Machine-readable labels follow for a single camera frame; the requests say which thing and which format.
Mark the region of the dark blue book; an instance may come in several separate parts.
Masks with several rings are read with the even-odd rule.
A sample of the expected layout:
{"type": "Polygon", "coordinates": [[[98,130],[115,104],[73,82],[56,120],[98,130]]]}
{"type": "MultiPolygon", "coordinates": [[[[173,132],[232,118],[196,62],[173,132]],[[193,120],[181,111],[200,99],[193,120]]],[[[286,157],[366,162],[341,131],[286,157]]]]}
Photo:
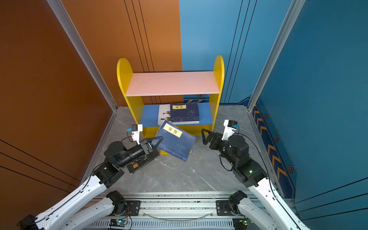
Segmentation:
{"type": "Polygon", "coordinates": [[[188,160],[192,147],[197,139],[196,136],[184,131],[169,121],[164,121],[160,126],[152,127],[150,133],[153,137],[162,137],[158,144],[161,151],[168,153],[184,162],[188,160]]]}
{"type": "Polygon", "coordinates": [[[180,122],[173,122],[169,121],[171,124],[176,126],[183,126],[183,125],[197,125],[200,123],[200,121],[180,121],[180,122]]]}
{"type": "Polygon", "coordinates": [[[170,118],[172,122],[199,122],[198,103],[170,104],[170,118]]]}

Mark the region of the yellow book with cartoon man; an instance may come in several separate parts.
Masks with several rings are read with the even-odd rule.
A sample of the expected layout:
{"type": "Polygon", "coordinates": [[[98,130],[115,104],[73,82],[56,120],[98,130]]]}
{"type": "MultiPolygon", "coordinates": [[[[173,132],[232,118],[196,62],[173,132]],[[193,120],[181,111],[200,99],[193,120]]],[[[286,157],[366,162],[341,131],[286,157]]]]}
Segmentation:
{"type": "Polygon", "coordinates": [[[167,153],[167,152],[165,152],[165,151],[163,151],[163,150],[161,150],[161,151],[160,151],[160,154],[161,154],[161,155],[170,155],[169,153],[167,153]]]}

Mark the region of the white book with brown bars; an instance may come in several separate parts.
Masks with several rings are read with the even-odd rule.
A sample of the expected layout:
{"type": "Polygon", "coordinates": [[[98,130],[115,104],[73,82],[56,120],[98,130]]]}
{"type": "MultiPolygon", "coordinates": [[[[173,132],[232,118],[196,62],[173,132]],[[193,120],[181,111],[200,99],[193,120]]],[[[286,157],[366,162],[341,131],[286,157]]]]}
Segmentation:
{"type": "Polygon", "coordinates": [[[171,120],[171,112],[169,104],[161,104],[159,105],[159,114],[158,114],[158,126],[161,126],[164,121],[171,120]]]}

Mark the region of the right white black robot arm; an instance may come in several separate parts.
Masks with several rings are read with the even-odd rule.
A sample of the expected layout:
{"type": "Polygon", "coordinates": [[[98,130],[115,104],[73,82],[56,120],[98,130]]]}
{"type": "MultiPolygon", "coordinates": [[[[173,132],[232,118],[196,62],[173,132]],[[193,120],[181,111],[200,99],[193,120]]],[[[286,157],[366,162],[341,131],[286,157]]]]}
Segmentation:
{"type": "Polygon", "coordinates": [[[229,197],[233,214],[249,218],[262,230],[306,230],[308,227],[291,210],[272,185],[267,172],[249,155],[249,145],[243,135],[232,134],[225,139],[222,134],[202,129],[204,145],[217,150],[221,159],[231,165],[231,172],[264,205],[261,210],[242,191],[229,197]]]}

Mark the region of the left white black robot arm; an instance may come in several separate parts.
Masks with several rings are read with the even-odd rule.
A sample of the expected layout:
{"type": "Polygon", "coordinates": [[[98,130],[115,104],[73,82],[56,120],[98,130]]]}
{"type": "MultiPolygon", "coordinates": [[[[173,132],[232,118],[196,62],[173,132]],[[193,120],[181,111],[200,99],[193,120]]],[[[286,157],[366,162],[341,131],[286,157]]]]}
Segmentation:
{"type": "Polygon", "coordinates": [[[156,151],[163,137],[143,139],[130,149],[123,142],[112,142],[104,152],[104,161],[97,165],[88,179],[77,189],[48,210],[27,215],[17,223],[21,230],[58,230],[85,204],[101,192],[110,188],[123,175],[125,166],[145,159],[156,151]]]}

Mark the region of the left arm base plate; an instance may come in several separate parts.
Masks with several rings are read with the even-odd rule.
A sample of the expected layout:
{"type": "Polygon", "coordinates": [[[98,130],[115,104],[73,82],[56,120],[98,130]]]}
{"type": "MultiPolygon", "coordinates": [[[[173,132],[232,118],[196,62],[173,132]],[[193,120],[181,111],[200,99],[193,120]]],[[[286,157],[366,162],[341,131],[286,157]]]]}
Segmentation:
{"type": "Polygon", "coordinates": [[[122,203],[117,204],[114,207],[113,215],[114,216],[131,216],[136,217],[139,215],[141,207],[140,200],[128,200],[122,203]]]}

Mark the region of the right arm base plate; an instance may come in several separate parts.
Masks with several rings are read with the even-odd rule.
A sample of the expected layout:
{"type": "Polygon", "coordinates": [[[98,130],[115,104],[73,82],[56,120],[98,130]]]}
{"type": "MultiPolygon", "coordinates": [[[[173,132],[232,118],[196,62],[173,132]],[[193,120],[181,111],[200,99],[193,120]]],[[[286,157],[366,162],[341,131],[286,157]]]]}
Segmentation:
{"type": "Polygon", "coordinates": [[[216,209],[218,216],[241,216],[237,205],[229,200],[217,200],[216,209]]]}

